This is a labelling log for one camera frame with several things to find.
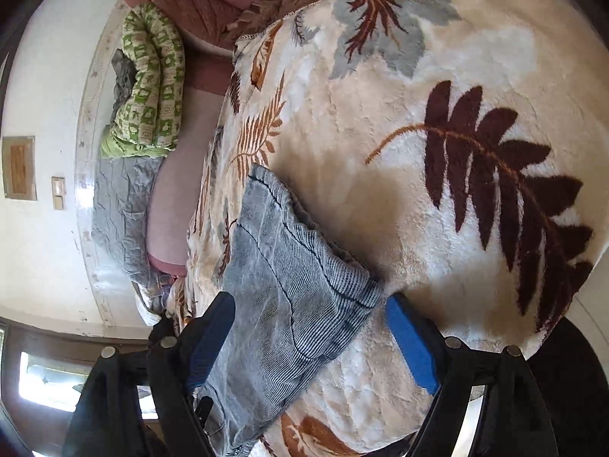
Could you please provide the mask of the green patterned folded blanket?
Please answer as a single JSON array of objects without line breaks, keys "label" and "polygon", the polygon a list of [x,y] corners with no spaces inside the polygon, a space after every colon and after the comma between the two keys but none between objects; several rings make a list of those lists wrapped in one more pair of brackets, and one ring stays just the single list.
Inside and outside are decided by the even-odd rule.
[{"label": "green patterned folded blanket", "polygon": [[123,20],[121,52],[135,68],[134,85],[102,135],[101,156],[166,157],[182,126],[185,49],[174,22],[148,2]]}]

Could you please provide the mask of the wooden wall switch plate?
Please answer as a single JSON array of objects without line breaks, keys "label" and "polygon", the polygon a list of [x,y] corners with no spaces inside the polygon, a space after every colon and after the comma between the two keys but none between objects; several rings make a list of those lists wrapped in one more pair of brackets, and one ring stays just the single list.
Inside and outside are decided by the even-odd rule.
[{"label": "wooden wall switch plate", "polygon": [[4,196],[36,201],[35,137],[3,137],[1,161]]}]

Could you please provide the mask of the grey denim pants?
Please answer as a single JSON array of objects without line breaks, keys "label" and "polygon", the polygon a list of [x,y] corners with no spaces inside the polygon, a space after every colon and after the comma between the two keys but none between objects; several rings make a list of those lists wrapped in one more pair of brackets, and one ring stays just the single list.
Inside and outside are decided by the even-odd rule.
[{"label": "grey denim pants", "polygon": [[260,165],[247,177],[229,257],[221,288],[234,298],[234,321],[194,391],[213,402],[204,431],[214,453],[245,456],[352,342],[382,287]]}]

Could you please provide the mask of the cream leaf-pattern blanket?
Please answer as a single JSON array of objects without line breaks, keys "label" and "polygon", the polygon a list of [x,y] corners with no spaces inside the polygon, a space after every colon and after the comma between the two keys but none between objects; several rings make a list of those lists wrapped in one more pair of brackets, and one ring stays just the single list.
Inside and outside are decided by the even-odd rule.
[{"label": "cream leaf-pattern blanket", "polygon": [[541,349],[608,246],[608,48],[574,0],[296,0],[233,66],[189,312],[224,292],[255,165],[382,287],[250,452],[362,455],[419,430],[432,395],[386,325],[395,293],[473,349]]}]

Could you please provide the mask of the dark grey cloth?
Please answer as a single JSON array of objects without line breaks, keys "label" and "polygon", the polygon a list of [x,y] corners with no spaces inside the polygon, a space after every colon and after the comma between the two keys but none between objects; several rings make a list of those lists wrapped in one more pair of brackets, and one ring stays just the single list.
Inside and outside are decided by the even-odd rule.
[{"label": "dark grey cloth", "polygon": [[113,110],[110,115],[110,122],[113,123],[118,110],[131,96],[136,82],[136,68],[134,63],[120,48],[117,48],[113,54],[112,67],[116,77],[116,82],[113,86]]}]

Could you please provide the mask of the window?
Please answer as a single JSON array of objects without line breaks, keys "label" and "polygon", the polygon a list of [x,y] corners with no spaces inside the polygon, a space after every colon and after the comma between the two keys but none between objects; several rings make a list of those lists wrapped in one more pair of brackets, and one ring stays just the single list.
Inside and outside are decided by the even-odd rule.
[{"label": "window", "polygon": [[109,327],[100,334],[55,332],[1,321],[1,400],[13,412],[26,404],[73,413],[101,350],[123,352],[148,340],[149,327]]}]

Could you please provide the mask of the grey quilted blanket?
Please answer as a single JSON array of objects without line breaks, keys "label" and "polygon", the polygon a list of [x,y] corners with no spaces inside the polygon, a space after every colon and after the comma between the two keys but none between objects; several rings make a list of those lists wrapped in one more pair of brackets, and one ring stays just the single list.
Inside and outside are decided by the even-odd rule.
[{"label": "grey quilted blanket", "polygon": [[161,158],[101,158],[96,164],[93,240],[136,286],[143,308],[162,314],[162,273],[147,249],[149,207]]}]

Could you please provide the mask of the small wall switch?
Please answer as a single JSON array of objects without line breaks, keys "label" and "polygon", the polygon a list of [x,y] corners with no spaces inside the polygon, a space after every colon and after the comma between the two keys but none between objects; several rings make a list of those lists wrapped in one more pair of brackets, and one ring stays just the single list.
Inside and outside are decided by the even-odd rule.
[{"label": "small wall switch", "polygon": [[64,211],[65,209],[66,187],[64,177],[52,177],[52,197],[53,207],[55,211]]}]

